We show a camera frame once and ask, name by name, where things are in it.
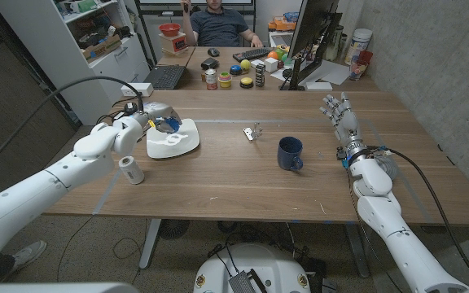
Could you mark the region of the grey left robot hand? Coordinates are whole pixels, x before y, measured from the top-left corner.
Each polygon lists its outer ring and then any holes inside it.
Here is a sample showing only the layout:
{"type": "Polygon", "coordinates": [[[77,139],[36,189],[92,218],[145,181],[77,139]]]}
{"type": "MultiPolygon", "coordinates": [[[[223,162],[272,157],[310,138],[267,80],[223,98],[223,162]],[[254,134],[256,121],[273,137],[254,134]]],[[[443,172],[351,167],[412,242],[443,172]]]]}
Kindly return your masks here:
{"type": "Polygon", "coordinates": [[[144,129],[155,128],[162,133],[176,133],[182,121],[177,112],[168,104],[159,102],[144,103],[142,118],[144,129]]]}

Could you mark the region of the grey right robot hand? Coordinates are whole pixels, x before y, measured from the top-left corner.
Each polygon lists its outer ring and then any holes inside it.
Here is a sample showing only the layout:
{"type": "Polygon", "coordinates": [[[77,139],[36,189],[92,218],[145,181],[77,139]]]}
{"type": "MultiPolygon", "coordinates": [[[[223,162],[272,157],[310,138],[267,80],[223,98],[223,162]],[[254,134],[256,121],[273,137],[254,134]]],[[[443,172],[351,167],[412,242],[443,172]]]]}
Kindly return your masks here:
{"type": "Polygon", "coordinates": [[[352,156],[364,150],[362,131],[347,94],[342,92],[341,100],[328,94],[322,101],[327,107],[320,107],[319,110],[329,117],[335,130],[335,136],[347,154],[352,156]]]}

